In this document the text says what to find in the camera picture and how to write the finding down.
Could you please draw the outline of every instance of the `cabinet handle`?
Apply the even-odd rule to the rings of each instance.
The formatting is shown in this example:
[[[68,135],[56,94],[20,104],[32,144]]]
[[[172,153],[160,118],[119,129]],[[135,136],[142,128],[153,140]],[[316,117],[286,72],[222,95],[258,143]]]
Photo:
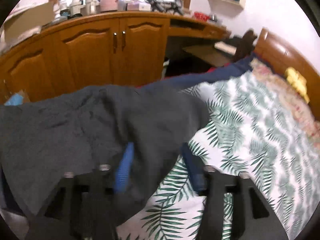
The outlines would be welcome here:
[[[125,31],[122,32],[122,51],[125,47]]]
[[[113,53],[116,53],[118,47],[117,33],[113,34]]]

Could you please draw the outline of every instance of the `wooden bed headboard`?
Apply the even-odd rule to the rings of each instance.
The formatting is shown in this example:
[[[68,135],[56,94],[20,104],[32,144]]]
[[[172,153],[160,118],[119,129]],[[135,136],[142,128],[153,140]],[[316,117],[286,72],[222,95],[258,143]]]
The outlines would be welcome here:
[[[309,106],[316,120],[320,121],[320,77],[313,66],[287,41],[265,28],[254,52],[269,62],[277,74],[283,76],[288,67],[293,67],[306,78]]]

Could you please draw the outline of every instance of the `wooden desk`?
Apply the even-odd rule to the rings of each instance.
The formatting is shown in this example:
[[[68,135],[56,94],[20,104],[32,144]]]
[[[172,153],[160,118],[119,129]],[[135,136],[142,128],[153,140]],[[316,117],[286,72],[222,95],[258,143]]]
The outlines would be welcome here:
[[[231,62],[231,58],[225,57],[214,45],[196,45],[183,48],[185,52],[202,59],[214,67],[222,67]]]

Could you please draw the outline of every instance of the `cabinet door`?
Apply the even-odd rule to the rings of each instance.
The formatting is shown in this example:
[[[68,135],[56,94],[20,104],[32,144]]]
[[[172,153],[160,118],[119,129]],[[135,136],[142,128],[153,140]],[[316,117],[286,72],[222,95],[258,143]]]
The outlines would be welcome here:
[[[140,86],[161,78],[168,29],[169,19],[120,19],[121,53],[115,84]]]
[[[0,104],[3,105],[10,98],[10,93],[6,84],[6,75],[0,73],[0,76]]]
[[[51,36],[43,37],[3,63],[5,85],[11,93],[25,90],[31,102],[56,96],[51,77],[55,67],[51,43]]]
[[[119,20],[79,24],[55,34],[58,64],[74,90],[113,82]]]

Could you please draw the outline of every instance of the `wooden cabinet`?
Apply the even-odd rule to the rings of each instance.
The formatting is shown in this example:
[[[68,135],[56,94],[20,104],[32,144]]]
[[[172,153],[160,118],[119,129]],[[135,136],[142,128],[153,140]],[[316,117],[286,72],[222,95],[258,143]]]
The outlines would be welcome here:
[[[119,19],[112,19],[76,25],[54,34],[61,75],[74,82],[68,90],[113,83],[118,29]]]
[[[56,65],[46,36],[29,44],[10,57],[1,67],[5,86],[11,93],[25,90],[31,101],[39,101],[55,96],[51,73]]]
[[[163,18],[120,19],[115,84],[141,86],[161,78],[168,28],[169,20]]]
[[[228,32],[193,19],[151,12],[66,21],[0,57],[0,103],[20,90],[31,101],[39,101],[89,85],[141,86],[159,80],[168,34],[215,39]]]

